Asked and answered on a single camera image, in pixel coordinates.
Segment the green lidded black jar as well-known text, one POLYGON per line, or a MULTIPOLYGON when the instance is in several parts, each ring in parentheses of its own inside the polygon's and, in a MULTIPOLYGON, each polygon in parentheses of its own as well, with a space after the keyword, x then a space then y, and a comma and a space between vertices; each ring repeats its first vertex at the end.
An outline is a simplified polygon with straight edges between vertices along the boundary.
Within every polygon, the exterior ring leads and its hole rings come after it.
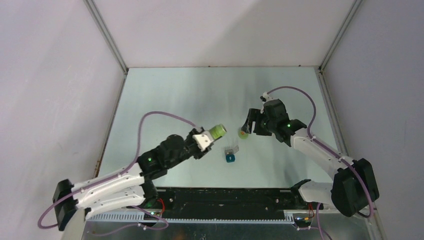
POLYGON ((220 124, 217 124, 214 127, 212 127, 209 130, 209 133, 210 133, 212 139, 214 141, 216 141, 219 138, 222 138, 227 133, 227 130, 226 130, 225 126, 220 123, 220 124))

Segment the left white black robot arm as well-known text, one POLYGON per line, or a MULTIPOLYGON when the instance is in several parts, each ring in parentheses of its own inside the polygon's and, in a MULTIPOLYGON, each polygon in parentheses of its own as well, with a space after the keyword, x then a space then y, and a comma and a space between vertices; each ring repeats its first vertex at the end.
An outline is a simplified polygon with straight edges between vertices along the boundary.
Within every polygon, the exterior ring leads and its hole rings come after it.
POLYGON ((186 138, 169 135, 157 147, 140 155, 131 167, 123 167, 84 182, 60 181, 53 195, 57 227, 64 231, 77 210, 86 219, 126 206, 153 208, 158 194, 153 180, 185 160, 202 158, 222 134, 216 130, 193 129, 186 138))

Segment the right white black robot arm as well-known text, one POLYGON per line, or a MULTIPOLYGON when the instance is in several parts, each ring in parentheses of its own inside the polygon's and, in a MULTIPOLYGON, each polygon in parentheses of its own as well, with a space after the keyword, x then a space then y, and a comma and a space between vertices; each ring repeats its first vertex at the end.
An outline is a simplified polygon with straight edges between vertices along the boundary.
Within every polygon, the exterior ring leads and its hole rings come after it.
POLYGON ((262 108, 250 108, 241 127, 245 134, 274 136, 311 158, 330 177, 331 183, 306 179, 294 186, 291 204, 304 209, 310 202, 334 206, 351 217, 380 198, 372 164, 344 155, 313 135, 308 126, 291 119, 279 99, 265 100, 262 108))

